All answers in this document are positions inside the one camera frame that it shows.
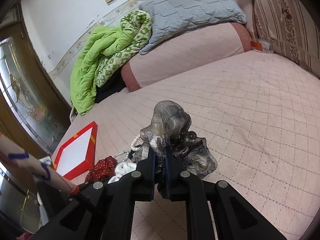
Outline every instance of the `white wall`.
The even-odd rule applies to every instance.
[[[47,72],[91,25],[125,1],[21,0],[28,34]]]

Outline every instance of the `floral striped fabric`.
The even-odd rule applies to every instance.
[[[320,34],[299,0],[255,0],[256,25],[261,39],[276,53],[320,77]]]

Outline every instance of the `green patterned quilt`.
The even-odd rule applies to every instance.
[[[71,101],[79,114],[93,107],[96,86],[102,87],[148,43],[151,27],[150,14],[137,10],[124,16],[120,27],[98,26],[92,31],[70,77]]]

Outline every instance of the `metal screw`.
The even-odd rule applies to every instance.
[[[100,181],[97,181],[97,182],[95,182],[95,183],[93,184],[93,188],[95,188],[95,189],[100,189],[100,188],[102,188],[102,187],[103,187],[103,183],[100,182]]]
[[[187,177],[190,176],[190,172],[188,172],[188,171],[182,171],[182,172],[180,173],[180,175],[181,175],[181,177],[187,178]]]
[[[131,176],[134,177],[134,178],[138,178],[141,176],[141,172],[140,171],[133,171],[131,173]]]
[[[228,182],[226,182],[225,180],[220,180],[218,182],[218,186],[219,187],[227,187],[228,186]]]

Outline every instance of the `gray pillow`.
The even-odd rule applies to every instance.
[[[178,33],[203,25],[247,22],[245,13],[234,0],[145,0],[139,9],[152,17],[152,35],[139,51],[141,55]]]

